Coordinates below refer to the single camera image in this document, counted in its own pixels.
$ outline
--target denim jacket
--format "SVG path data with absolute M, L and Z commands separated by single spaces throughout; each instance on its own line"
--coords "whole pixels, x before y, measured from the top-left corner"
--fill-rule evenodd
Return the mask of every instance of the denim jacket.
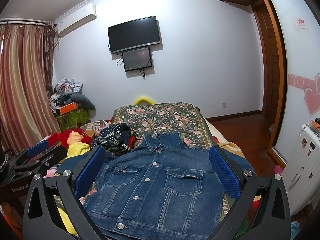
M 104 167 L 84 208 L 102 233 L 118 240 L 205 240 L 220 222 L 225 192 L 208 152 L 189 148 L 178 132 L 147 134 Z

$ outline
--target wooden door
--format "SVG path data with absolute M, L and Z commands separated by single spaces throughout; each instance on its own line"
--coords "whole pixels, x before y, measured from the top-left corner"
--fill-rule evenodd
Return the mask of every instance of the wooden door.
M 263 68 L 264 68 L 264 93 L 262 116 L 274 124 L 279 99 L 279 54 L 276 42 L 276 35 L 273 29 L 267 6 L 263 0 L 252 6 L 262 45 Z

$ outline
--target white sign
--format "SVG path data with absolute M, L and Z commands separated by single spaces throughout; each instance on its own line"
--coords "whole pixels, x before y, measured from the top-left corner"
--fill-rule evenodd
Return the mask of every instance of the white sign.
M 305 19 L 298 18 L 294 21 L 294 27 L 296 29 L 307 29 L 307 23 Z

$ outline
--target jacket collar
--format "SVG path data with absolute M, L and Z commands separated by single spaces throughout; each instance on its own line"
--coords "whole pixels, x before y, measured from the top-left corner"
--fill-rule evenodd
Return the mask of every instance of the jacket collar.
M 150 152 L 153 152 L 155 149 L 159 147 L 170 148 L 182 142 L 179 137 L 178 131 L 174 131 L 172 133 L 157 134 L 156 138 L 151 137 L 150 134 L 146 134 L 145 140 Z

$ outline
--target floral bedspread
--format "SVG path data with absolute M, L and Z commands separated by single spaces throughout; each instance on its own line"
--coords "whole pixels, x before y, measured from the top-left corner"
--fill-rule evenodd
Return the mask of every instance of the floral bedspread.
M 181 140 L 189 147 L 209 149 L 215 144 L 204 118 L 192 104 L 124 106 L 115 111 L 111 124 L 122 122 L 135 129 L 139 138 L 147 133 L 155 136 L 178 130 Z

